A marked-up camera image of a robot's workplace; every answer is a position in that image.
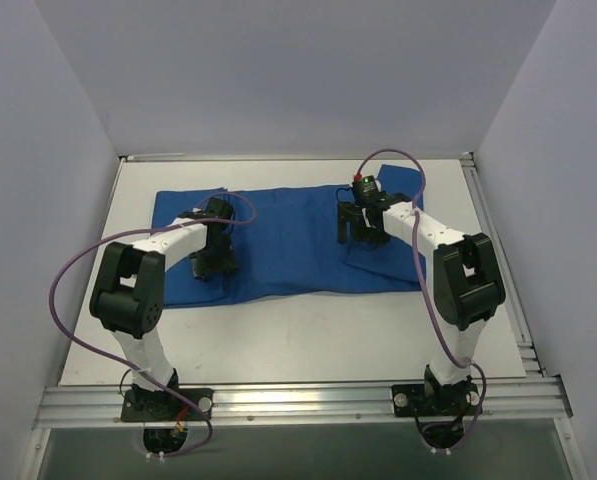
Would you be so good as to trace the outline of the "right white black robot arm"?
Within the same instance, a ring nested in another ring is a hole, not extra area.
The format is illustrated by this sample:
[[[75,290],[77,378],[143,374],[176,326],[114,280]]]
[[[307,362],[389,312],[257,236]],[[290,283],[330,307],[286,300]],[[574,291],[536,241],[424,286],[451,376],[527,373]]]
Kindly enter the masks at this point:
[[[351,201],[337,202],[337,241],[382,247],[397,239],[412,248],[414,267],[440,351],[426,367],[422,400],[433,412],[458,400],[470,381],[473,357],[487,321],[506,292],[493,243],[436,220],[416,199],[382,191],[375,177],[356,174]]]

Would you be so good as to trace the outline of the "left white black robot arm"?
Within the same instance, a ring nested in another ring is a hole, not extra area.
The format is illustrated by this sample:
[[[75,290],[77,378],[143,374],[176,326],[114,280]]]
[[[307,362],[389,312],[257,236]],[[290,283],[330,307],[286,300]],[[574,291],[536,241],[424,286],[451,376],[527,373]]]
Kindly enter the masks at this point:
[[[234,207],[213,197],[203,209],[180,214],[164,232],[132,243],[111,242],[103,253],[89,303],[90,314],[111,331],[125,359],[138,367],[132,389],[157,419],[180,405],[177,373],[164,353],[157,324],[165,304],[165,274],[183,262],[202,286],[225,283],[237,271],[230,221]]]

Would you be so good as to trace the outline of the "blue surgical cloth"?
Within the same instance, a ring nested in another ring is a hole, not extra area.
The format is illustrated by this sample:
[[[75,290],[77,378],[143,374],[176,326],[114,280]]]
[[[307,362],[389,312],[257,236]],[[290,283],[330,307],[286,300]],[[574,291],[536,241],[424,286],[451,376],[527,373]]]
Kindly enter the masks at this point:
[[[238,270],[231,279],[194,277],[182,260],[166,274],[165,305],[191,308],[232,305],[265,296],[328,291],[346,294],[414,292],[419,283],[409,245],[392,239],[372,249],[337,241],[337,202],[351,200],[344,185],[352,175],[324,167],[253,162],[211,164],[179,190],[155,196],[152,224],[163,227],[215,191],[239,192],[232,201],[237,220],[252,218],[232,232]]]

